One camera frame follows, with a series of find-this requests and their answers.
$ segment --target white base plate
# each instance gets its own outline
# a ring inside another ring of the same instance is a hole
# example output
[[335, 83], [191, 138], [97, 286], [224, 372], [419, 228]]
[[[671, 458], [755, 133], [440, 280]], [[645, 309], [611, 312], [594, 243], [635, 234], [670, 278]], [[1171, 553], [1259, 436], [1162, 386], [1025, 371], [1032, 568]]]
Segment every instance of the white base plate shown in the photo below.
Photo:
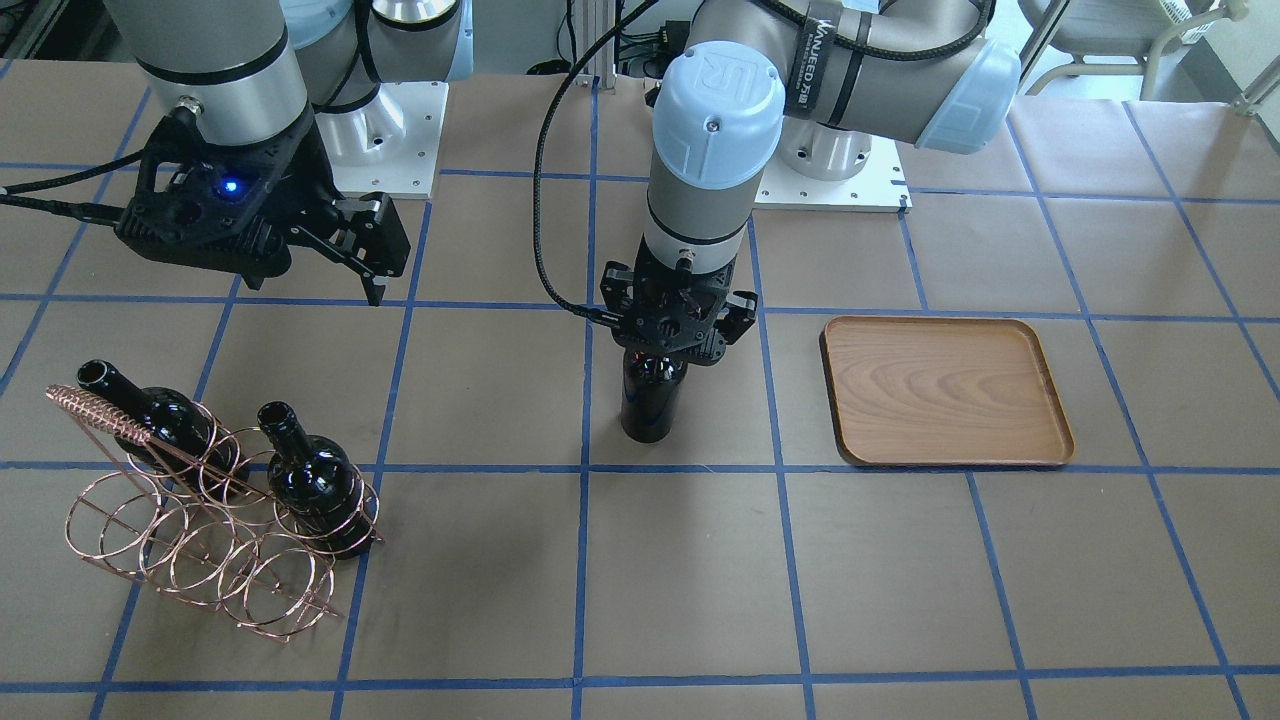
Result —
[[371, 165], [333, 165], [333, 179], [347, 197], [387, 192], [392, 197], [430, 200], [435, 184], [440, 129], [449, 86], [444, 82], [397, 82], [383, 86], [404, 111], [406, 135], [399, 147]]
[[844, 210], [897, 213], [911, 208], [902, 161], [892, 140], [872, 136], [863, 170], [846, 181], [817, 181], [792, 170], [777, 155], [764, 168], [755, 206], [762, 210]]

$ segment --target chair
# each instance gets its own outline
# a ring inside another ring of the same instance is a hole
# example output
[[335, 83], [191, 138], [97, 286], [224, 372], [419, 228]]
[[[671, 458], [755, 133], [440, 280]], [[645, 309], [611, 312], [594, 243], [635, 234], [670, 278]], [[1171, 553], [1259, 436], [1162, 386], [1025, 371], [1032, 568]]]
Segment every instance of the chair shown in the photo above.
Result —
[[[1034, 27], [1051, 1], [1018, 0], [1018, 5]], [[1050, 41], [1074, 61], [1044, 73], [1027, 95], [1062, 76], [1143, 76], [1142, 99], [1152, 100], [1164, 55], [1199, 40], [1215, 20], [1248, 14], [1247, 0], [1074, 0]], [[1085, 63], [1087, 55], [1129, 55], [1138, 63]]]

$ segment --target wooden tray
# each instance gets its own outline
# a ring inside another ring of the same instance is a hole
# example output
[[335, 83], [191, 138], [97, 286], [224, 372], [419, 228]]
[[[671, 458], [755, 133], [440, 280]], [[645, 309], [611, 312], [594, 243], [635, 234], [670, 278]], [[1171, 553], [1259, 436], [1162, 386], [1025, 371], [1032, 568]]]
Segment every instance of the wooden tray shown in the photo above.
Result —
[[822, 333], [841, 448], [872, 465], [1064, 465], [1039, 338], [1006, 319], [840, 316]]

